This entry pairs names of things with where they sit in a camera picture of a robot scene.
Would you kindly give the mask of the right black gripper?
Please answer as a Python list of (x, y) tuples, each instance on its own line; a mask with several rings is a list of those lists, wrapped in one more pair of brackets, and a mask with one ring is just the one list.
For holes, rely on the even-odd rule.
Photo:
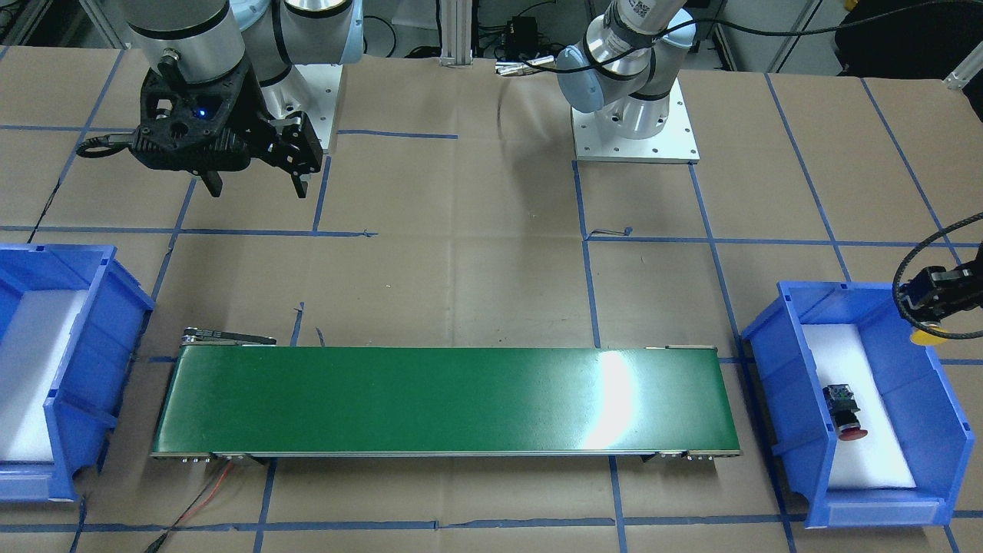
[(309, 176), (323, 167), (309, 116), (297, 111), (275, 119), (248, 58), (199, 84), (185, 80), (178, 59), (159, 59), (141, 85), (141, 121), (127, 148), (145, 167), (193, 173), (211, 197), (222, 193), (221, 172), (261, 160), (288, 173), (305, 199)]

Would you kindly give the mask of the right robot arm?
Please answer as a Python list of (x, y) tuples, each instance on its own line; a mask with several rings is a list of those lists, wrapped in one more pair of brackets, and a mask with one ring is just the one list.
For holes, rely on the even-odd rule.
[(130, 153), (154, 171), (197, 176), (212, 197), (221, 173), (260, 160), (305, 198), (327, 141), (300, 67), (361, 59), (362, 3), (124, 1), (121, 11), (150, 64)]

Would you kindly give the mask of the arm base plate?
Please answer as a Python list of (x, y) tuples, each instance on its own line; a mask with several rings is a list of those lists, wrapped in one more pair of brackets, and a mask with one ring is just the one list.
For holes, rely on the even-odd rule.
[(324, 154), (333, 154), (342, 92), (342, 65), (295, 65), (275, 84), (261, 88), (266, 107), (276, 119), (305, 112)]
[(678, 78), (664, 98), (628, 97), (594, 113), (571, 109), (576, 160), (697, 164), (695, 130)]

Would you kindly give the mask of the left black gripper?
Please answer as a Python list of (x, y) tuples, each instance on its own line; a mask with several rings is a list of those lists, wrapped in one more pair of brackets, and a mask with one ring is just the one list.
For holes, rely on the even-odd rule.
[(900, 284), (902, 317), (919, 323), (940, 323), (961, 311), (982, 304), (982, 247), (975, 258), (952, 270), (923, 267), (912, 280)]

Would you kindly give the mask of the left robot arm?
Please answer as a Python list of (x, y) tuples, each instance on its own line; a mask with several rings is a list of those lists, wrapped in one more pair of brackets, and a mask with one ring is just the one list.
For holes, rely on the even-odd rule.
[[(700, 158), (678, 84), (698, 21), (681, 1), (614, 1), (543, 71), (558, 77), (571, 106), (580, 161), (685, 164)], [(980, 337), (940, 325), (955, 313), (981, 307), (981, 258), (954, 269), (923, 267), (905, 279), (909, 264), (934, 242), (981, 219), (973, 214), (937, 230), (902, 259), (891, 282), (899, 315), (929, 339)]]

